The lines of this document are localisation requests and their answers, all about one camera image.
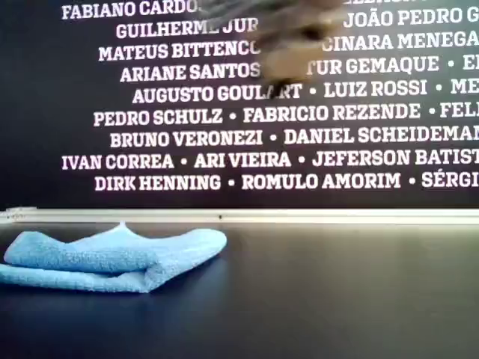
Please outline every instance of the blurred object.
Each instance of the blurred object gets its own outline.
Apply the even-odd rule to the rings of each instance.
[[[219,28],[232,19],[257,17],[256,31],[247,38],[260,50],[261,81],[270,97],[284,86],[306,82],[311,61],[323,56],[321,41],[342,27],[343,2],[339,0],[198,0],[198,16]]]

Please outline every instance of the white metal strip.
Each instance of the white metal strip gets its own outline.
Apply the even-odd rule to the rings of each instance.
[[[4,212],[7,222],[479,224],[479,209],[35,209]]]

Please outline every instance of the black tabletop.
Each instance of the black tabletop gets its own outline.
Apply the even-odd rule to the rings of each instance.
[[[23,230],[71,241],[114,225],[0,227],[0,251]],[[229,242],[146,295],[0,286],[0,358],[479,358],[479,227],[130,227]]]

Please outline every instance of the folded cloth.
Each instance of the folded cloth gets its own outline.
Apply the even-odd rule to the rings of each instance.
[[[4,255],[0,283],[92,292],[148,293],[213,258],[226,246],[218,230],[149,239],[125,223],[71,243],[23,232]]]

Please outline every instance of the black surface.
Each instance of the black surface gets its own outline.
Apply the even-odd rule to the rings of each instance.
[[[3,227],[1,249],[112,226]],[[477,227],[216,227],[219,258],[149,295],[0,286],[0,358],[479,358]]]

